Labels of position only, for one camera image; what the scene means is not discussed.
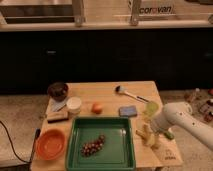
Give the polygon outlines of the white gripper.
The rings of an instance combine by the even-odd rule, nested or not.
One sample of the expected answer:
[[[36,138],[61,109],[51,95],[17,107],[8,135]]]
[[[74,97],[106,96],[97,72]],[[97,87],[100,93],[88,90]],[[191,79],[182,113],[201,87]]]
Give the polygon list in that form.
[[[165,116],[162,113],[160,113],[151,118],[150,127],[155,133],[164,133],[171,127],[171,124],[166,120]],[[150,137],[151,133],[149,126],[147,124],[144,124],[142,126],[142,133],[144,134],[144,137],[146,139]],[[151,148],[158,149],[160,147],[159,134],[152,134],[152,135],[153,135],[153,145],[151,146]]]

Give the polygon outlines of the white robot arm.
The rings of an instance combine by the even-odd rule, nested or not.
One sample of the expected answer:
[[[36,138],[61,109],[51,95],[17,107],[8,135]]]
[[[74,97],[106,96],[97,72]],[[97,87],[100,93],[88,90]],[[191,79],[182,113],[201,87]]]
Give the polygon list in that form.
[[[146,125],[153,133],[164,133],[173,126],[179,126],[213,151],[213,127],[200,122],[192,113],[192,107],[187,102],[167,103]]]

